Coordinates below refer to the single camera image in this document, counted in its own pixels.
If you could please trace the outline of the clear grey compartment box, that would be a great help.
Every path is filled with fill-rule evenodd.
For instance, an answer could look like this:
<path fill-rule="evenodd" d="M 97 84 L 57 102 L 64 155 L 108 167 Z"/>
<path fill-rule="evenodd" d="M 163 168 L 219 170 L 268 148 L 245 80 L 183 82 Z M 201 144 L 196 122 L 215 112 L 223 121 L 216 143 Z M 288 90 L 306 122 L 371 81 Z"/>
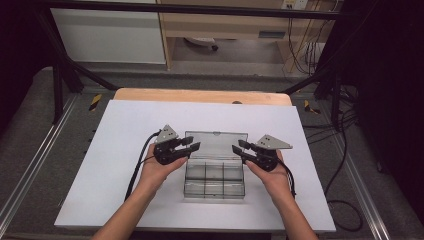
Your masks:
<path fill-rule="evenodd" d="M 245 197 L 244 168 L 232 146 L 246 140 L 247 133 L 186 131 L 200 143 L 187 162 L 184 197 L 199 199 L 243 199 Z"/>

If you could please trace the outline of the wooden desk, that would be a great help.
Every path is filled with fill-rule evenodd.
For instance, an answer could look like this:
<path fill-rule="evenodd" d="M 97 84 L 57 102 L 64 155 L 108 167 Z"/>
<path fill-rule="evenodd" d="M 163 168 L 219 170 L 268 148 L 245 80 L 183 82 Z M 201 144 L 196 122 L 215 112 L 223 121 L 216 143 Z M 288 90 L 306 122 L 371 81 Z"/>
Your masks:
<path fill-rule="evenodd" d="M 156 0 L 159 4 L 247 7 L 282 9 L 283 0 Z M 308 0 L 304 10 L 335 12 L 339 0 Z M 164 40 L 165 59 L 173 66 L 174 43 L 178 38 L 249 39 L 275 42 L 291 73 L 301 51 L 310 42 L 324 43 L 333 23 L 312 19 L 278 19 L 274 17 L 172 14 L 159 15 Z"/>

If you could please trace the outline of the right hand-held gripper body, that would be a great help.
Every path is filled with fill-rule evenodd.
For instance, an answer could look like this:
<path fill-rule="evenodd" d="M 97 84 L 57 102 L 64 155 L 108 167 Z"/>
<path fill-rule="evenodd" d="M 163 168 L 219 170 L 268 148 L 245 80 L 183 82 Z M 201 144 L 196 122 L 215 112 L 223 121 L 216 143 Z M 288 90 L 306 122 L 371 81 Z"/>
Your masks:
<path fill-rule="evenodd" d="M 272 171 L 279 163 L 276 151 L 279 149 L 292 149 L 293 146 L 283 140 L 265 134 L 255 144 L 258 166 L 267 171 Z"/>

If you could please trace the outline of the white chair base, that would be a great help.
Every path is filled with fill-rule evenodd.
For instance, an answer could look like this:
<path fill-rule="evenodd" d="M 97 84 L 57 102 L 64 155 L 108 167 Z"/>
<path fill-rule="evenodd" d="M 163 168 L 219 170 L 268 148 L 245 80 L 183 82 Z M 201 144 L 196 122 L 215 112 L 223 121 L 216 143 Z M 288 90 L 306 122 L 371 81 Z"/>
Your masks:
<path fill-rule="evenodd" d="M 214 38 L 191 38 L 186 37 L 186 41 L 203 47 L 210 47 L 213 51 L 217 51 L 219 47 L 216 45 L 216 41 Z"/>

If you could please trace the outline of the person's left hand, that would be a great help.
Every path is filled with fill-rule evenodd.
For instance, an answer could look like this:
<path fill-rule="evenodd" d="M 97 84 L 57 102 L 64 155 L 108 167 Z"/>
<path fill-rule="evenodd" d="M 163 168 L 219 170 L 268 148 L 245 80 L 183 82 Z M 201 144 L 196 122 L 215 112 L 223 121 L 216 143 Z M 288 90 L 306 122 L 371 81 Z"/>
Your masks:
<path fill-rule="evenodd" d="M 175 160 L 170 164 L 162 165 L 154 157 L 154 148 L 154 144 L 151 144 L 148 148 L 148 153 L 143 163 L 140 180 L 137 184 L 138 189 L 157 191 L 166 180 L 168 175 L 182 167 L 188 160 L 187 157 L 183 157 Z"/>

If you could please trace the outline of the white power strip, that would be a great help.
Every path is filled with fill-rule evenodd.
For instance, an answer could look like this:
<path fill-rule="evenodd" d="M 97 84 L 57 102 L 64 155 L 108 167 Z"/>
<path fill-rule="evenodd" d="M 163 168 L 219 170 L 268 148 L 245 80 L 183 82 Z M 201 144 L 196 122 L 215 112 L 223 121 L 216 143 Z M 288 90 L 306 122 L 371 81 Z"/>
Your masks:
<path fill-rule="evenodd" d="M 307 6 L 308 0 L 283 0 L 282 9 L 304 10 Z"/>

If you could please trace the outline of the light wooden table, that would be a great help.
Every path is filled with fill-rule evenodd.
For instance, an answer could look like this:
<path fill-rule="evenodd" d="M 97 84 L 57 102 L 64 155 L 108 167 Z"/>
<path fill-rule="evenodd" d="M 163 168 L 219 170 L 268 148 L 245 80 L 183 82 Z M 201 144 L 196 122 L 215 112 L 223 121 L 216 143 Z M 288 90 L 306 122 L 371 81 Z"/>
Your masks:
<path fill-rule="evenodd" d="M 121 88 L 114 100 L 292 105 L 290 97 L 281 93 L 154 88 Z"/>

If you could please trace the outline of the white cabinet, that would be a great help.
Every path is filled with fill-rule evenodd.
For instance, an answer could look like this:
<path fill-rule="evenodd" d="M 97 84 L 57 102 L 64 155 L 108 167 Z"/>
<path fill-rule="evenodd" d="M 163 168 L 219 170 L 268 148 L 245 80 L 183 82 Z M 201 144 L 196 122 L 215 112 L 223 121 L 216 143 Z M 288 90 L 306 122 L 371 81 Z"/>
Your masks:
<path fill-rule="evenodd" d="M 52 14 L 75 61 L 165 63 L 155 13 L 52 9 Z"/>

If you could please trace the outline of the black curtain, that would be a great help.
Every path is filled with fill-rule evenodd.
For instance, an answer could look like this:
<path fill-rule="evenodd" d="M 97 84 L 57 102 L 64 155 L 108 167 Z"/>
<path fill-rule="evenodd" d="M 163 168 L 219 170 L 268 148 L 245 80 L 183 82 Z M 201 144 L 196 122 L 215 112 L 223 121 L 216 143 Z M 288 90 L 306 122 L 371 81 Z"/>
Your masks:
<path fill-rule="evenodd" d="M 0 0 L 0 134 L 19 109 L 33 76 L 49 65 L 46 38 L 28 0 Z"/>
<path fill-rule="evenodd" d="M 424 0 L 344 0 L 355 17 L 343 81 L 359 91 L 366 136 L 424 222 Z"/>

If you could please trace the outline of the black metal stand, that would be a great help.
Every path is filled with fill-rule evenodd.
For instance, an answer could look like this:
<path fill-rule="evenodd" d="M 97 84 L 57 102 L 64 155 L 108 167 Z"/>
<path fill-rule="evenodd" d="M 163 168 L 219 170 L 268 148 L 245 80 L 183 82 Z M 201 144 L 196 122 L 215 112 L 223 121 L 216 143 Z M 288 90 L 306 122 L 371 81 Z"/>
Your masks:
<path fill-rule="evenodd" d="M 326 96 L 332 95 L 330 121 L 333 127 L 337 131 L 340 131 L 342 128 L 342 124 L 339 122 L 341 77 L 337 70 L 331 70 L 329 67 L 323 67 L 307 79 L 282 90 L 282 93 L 291 95 L 315 82 L 318 83 L 318 86 L 314 91 L 314 96 L 317 99 L 324 99 Z"/>
<path fill-rule="evenodd" d="M 68 56 L 51 11 L 47 7 L 36 7 L 33 16 L 48 39 L 53 60 L 54 124 L 57 124 L 64 115 L 63 84 L 67 85 L 71 93 L 81 93 L 84 89 L 79 74 L 108 90 L 119 89 L 118 86 L 95 75 Z"/>

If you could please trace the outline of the aluminium floor rail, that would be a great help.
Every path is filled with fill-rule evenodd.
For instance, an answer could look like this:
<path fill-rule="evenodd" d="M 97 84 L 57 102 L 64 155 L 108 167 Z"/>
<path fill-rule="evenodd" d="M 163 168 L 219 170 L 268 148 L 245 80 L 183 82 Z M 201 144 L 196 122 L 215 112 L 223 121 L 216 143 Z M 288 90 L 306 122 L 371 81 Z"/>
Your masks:
<path fill-rule="evenodd" d="M 349 179 L 351 188 L 359 203 L 363 220 L 367 222 L 373 238 L 375 240 L 390 240 L 389 231 L 373 201 L 365 181 L 354 163 L 353 157 L 348 151 L 346 136 L 343 133 L 334 132 L 332 138 L 341 157 L 342 169 Z"/>
<path fill-rule="evenodd" d="M 9 196 L 4 207 L 0 210 L 0 235 L 3 235 L 6 232 L 8 226 L 14 218 L 34 179 L 40 171 L 45 159 L 54 146 L 57 137 L 60 135 L 64 125 L 66 124 L 78 98 L 79 94 L 69 95 L 65 106 L 62 108 L 62 116 L 55 124 L 50 127 L 46 137 L 43 139 L 41 145 L 37 149 L 37 152 L 32 157 L 18 184 Z"/>

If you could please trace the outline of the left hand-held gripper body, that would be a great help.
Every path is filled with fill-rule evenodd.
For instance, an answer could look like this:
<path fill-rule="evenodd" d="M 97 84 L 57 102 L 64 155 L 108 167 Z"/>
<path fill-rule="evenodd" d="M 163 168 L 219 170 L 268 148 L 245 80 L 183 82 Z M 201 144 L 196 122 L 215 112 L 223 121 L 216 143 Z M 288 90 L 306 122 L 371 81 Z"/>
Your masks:
<path fill-rule="evenodd" d="M 168 165 L 187 156 L 186 150 L 177 150 L 181 144 L 178 134 L 169 125 L 165 125 L 155 140 L 153 155 L 160 164 Z"/>

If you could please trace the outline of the person's right hand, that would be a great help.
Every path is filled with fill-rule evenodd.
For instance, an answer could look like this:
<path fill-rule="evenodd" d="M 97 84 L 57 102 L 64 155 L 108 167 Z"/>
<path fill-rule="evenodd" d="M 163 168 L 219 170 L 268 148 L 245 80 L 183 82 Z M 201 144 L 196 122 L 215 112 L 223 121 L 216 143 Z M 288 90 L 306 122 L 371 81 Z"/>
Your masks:
<path fill-rule="evenodd" d="M 246 162 L 247 167 L 262 181 L 272 200 L 293 199 L 290 191 L 288 173 L 281 164 L 267 172 L 251 161 Z"/>

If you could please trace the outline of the black horizontal frame bar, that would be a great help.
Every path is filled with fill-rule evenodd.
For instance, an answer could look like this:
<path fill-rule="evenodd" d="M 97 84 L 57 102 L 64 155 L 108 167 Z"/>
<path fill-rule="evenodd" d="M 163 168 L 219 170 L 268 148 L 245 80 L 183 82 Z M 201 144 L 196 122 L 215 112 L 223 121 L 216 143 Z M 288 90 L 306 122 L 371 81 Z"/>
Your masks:
<path fill-rule="evenodd" d="M 201 6 L 201 5 L 178 5 L 178 4 L 127 3 L 127 2 L 104 2 L 104 1 L 83 1 L 83 0 L 35 0 L 35 3 L 48 7 L 48 8 L 56 8 L 56 9 L 78 9 L 78 10 L 122 11 L 122 12 L 203 14 L 203 15 L 274 17 L 274 18 L 318 19 L 318 20 L 336 20 L 342 16 L 342 14 L 338 12 L 318 12 L 318 11 L 303 11 L 303 10 L 278 10 L 278 9 L 259 9 L 259 8 L 247 8 L 247 7 L 224 7 L 224 6 Z"/>

